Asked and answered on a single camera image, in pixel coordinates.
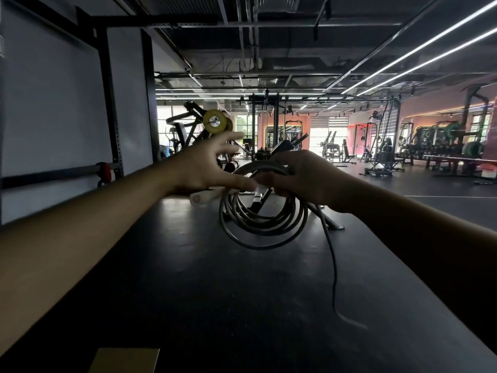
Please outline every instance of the cable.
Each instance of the cable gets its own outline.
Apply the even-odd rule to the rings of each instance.
[[[273,171],[274,173],[280,175],[289,175],[289,171],[286,167],[279,165],[271,161],[254,161],[247,163],[246,165],[240,166],[236,169],[233,174],[247,175],[256,171]],[[296,199],[299,200],[299,210],[296,211]],[[357,321],[348,319],[344,315],[337,311],[335,300],[337,298],[337,282],[338,282],[338,270],[337,270],[337,258],[333,249],[333,244],[328,233],[328,228],[326,225],[326,220],[323,212],[318,205],[315,206],[317,213],[321,220],[321,225],[326,235],[326,240],[332,253],[333,262],[333,285],[332,285],[332,307],[335,314],[343,320],[344,322],[356,326],[362,329],[368,329],[366,325],[359,323]],[[226,224],[225,215],[227,215],[235,225],[238,225],[243,230],[256,234],[258,236],[280,236],[289,233],[292,230],[296,231],[290,235],[287,239],[282,242],[278,242],[272,245],[264,246],[254,246],[249,245],[245,242],[240,241],[233,233],[228,229]],[[233,241],[238,243],[240,246],[251,250],[272,250],[281,247],[290,241],[293,241],[302,232],[306,226],[308,215],[308,204],[305,200],[292,196],[285,201],[282,210],[276,216],[261,216],[257,213],[250,211],[240,200],[239,193],[229,194],[229,189],[226,189],[221,197],[219,203],[219,221],[225,233]]]

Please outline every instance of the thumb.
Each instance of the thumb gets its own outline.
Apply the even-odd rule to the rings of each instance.
[[[254,179],[259,183],[267,187],[280,188],[284,190],[289,190],[295,192],[294,188],[296,186],[295,177],[292,175],[281,175],[276,173],[259,173]]]
[[[254,191],[257,188],[257,182],[252,178],[247,178],[246,176],[238,174],[230,174],[226,171],[221,172],[216,178],[215,185],[234,188],[240,191]]]

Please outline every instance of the forearm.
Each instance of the forearm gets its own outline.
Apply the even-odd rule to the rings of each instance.
[[[6,225],[0,233],[0,355],[61,299],[173,184],[157,167]]]
[[[376,186],[359,193],[351,213],[495,351],[497,233]]]

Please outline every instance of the white floor line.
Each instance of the white floor line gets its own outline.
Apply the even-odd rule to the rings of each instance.
[[[428,196],[428,195],[404,195],[405,197],[464,197],[470,199],[497,199],[497,196]]]

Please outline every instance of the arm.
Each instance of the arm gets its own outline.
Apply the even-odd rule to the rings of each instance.
[[[276,192],[293,192],[364,222],[494,352],[497,233],[463,221],[349,175],[308,151],[273,158],[291,176],[256,177]],[[399,242],[393,230],[413,225],[415,236]]]
[[[218,135],[101,189],[5,225],[0,231],[0,355],[59,301],[155,202],[180,189],[257,184],[222,171],[234,153]]]

